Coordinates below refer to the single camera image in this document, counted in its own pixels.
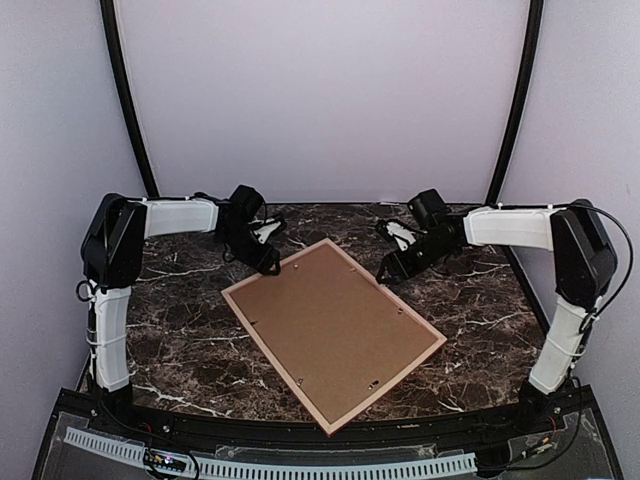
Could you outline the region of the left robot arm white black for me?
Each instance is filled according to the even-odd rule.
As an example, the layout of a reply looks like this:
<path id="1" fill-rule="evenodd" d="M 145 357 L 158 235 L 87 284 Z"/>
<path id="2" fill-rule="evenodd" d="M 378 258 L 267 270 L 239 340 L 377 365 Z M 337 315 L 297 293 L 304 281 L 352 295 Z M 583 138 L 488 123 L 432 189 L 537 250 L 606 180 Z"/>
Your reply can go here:
<path id="1" fill-rule="evenodd" d="M 265 216 L 266 202 L 240 185 L 227 199 L 198 192 L 174 198 L 106 195 L 81 245 L 83 279 L 77 298 L 87 303 L 90 387 L 100 395 L 129 396 L 127 312 L 132 287 L 142 271 L 145 243 L 183 233 L 212 235 L 232 259 L 255 272 L 276 276 L 281 255 L 269 242 L 286 227 L 281 215 Z"/>

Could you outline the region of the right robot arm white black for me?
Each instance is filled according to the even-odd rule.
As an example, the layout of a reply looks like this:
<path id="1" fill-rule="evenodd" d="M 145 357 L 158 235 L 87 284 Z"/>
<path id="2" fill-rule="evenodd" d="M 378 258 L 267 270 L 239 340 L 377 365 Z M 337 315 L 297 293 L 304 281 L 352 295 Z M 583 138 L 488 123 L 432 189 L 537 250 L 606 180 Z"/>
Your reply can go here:
<path id="1" fill-rule="evenodd" d="M 587 199 L 542 206 L 489 204 L 452 211 L 434 189 L 408 203 L 417 225 L 381 220 L 378 234 L 395 244 L 381 260 L 376 280 L 397 285 L 420 275 L 466 247 L 498 245 L 546 250 L 554 256 L 557 295 L 551 326 L 529 377 L 523 382 L 510 424 L 534 432 L 549 416 L 552 396 L 584 354 L 594 324 L 620 294 L 610 287 L 618 255 L 605 228 L 623 224 Z"/>

